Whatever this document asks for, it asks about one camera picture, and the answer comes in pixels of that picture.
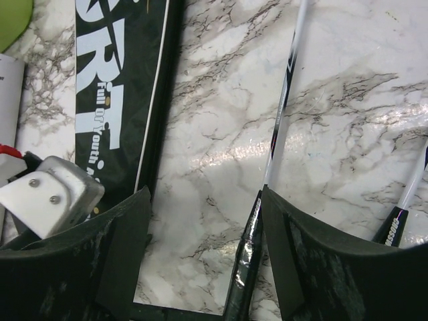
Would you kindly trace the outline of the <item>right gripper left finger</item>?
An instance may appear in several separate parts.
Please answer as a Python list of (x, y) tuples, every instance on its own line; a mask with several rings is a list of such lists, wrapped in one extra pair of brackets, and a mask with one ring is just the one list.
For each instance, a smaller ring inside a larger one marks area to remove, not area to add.
[(1, 247), (2, 320), (129, 320), (151, 216), (150, 191), (65, 232)]

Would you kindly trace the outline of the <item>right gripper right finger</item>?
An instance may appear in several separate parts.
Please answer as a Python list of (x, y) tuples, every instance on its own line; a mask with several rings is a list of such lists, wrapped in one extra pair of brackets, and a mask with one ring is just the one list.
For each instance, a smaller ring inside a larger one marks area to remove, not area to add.
[(426, 320), (427, 246), (347, 234), (273, 190), (261, 213), (283, 320)]

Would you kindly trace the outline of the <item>white shuttlecock tube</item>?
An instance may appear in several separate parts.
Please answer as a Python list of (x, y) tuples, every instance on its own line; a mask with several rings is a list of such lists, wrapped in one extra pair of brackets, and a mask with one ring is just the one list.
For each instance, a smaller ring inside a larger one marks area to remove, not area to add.
[(1, 54), (1, 144), (15, 146), (25, 63)]

